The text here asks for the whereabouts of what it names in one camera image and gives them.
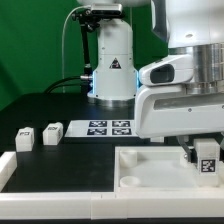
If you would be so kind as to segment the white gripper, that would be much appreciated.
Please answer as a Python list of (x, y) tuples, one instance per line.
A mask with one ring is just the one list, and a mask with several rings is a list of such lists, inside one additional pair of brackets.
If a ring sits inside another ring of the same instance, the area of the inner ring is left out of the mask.
[(181, 135), (221, 132), (218, 143), (224, 151), (224, 93), (186, 95), (182, 85), (142, 86), (134, 121), (140, 138), (177, 136), (189, 163), (197, 163), (197, 152)]

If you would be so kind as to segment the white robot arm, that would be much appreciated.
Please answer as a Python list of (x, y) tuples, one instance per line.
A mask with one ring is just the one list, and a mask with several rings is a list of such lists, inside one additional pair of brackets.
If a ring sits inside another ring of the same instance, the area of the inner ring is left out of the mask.
[(141, 67), (136, 134), (151, 137), (224, 131), (224, 0), (78, 0), (93, 13), (101, 4), (148, 4), (152, 32), (168, 55)]

